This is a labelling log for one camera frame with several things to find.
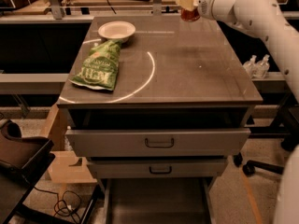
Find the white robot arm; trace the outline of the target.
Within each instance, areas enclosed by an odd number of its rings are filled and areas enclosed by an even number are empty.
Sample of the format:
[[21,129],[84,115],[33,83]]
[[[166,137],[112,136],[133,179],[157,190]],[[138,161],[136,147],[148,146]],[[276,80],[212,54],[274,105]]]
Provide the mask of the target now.
[[[263,41],[299,101],[299,32],[285,19],[277,0],[175,0],[203,18],[222,21]],[[299,147],[286,162],[273,224],[299,224]]]

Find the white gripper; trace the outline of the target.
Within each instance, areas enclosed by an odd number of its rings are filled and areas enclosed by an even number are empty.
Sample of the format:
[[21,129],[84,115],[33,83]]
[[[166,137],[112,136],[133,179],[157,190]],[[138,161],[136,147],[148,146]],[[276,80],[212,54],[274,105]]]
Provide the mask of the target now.
[[175,0],[180,7],[193,11],[198,7],[201,17],[215,21],[234,21],[235,0]]

